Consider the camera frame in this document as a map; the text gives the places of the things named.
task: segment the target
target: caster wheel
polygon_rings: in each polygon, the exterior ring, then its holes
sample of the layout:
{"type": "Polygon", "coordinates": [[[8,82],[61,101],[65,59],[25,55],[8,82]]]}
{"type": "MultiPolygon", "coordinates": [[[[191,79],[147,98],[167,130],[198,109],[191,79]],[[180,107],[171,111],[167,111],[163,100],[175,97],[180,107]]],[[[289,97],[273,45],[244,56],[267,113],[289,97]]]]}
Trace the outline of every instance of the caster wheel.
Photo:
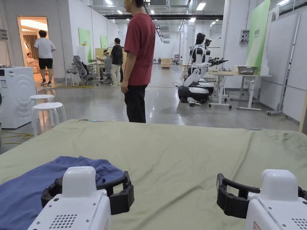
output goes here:
{"type": "Polygon", "coordinates": [[[179,99],[180,99],[180,101],[181,101],[182,103],[185,103],[185,102],[187,102],[187,100],[188,100],[186,97],[180,97],[179,99]]]}
{"type": "Polygon", "coordinates": [[[199,102],[200,102],[201,104],[206,103],[206,101],[207,101],[207,98],[201,98],[201,99],[199,100],[199,102]]]}

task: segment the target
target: blue cloth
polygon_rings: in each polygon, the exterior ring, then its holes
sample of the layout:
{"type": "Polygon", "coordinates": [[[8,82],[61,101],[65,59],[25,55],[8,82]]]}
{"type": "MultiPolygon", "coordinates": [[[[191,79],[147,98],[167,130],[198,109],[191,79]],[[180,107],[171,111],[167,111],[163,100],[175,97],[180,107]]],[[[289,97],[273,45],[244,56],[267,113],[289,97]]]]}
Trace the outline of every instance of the blue cloth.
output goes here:
{"type": "Polygon", "coordinates": [[[43,190],[62,177],[69,167],[77,166],[94,167],[96,184],[101,184],[103,179],[112,182],[124,173],[107,160],[60,156],[0,185],[0,230],[27,230],[42,210],[43,190]]]}

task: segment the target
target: hand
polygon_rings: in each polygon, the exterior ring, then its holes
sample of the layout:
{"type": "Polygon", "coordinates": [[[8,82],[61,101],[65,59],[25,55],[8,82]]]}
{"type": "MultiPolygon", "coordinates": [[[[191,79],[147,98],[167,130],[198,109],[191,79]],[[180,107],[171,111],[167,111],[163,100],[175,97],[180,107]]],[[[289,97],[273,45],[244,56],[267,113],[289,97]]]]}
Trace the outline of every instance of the hand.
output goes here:
{"type": "Polygon", "coordinates": [[[125,94],[128,92],[128,81],[123,81],[120,85],[120,89],[125,94]]]}

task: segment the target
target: metal bowl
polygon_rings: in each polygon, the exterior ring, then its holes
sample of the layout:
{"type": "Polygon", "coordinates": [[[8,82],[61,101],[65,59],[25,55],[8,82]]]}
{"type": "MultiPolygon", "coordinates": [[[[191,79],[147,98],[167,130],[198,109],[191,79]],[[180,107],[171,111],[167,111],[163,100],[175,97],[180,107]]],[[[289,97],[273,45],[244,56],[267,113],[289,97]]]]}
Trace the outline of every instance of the metal bowl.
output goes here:
{"type": "Polygon", "coordinates": [[[238,66],[238,72],[242,75],[253,75],[257,67],[252,66],[238,66]]]}

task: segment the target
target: red t-shirt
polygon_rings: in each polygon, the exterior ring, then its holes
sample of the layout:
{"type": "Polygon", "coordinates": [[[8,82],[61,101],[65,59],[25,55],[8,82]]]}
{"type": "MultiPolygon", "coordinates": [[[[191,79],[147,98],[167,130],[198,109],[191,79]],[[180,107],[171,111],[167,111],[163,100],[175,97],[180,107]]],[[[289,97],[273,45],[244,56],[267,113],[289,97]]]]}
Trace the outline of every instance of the red t-shirt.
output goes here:
{"type": "Polygon", "coordinates": [[[137,13],[128,24],[124,51],[135,54],[129,85],[142,86],[150,83],[156,40],[155,25],[146,13],[137,13]]]}

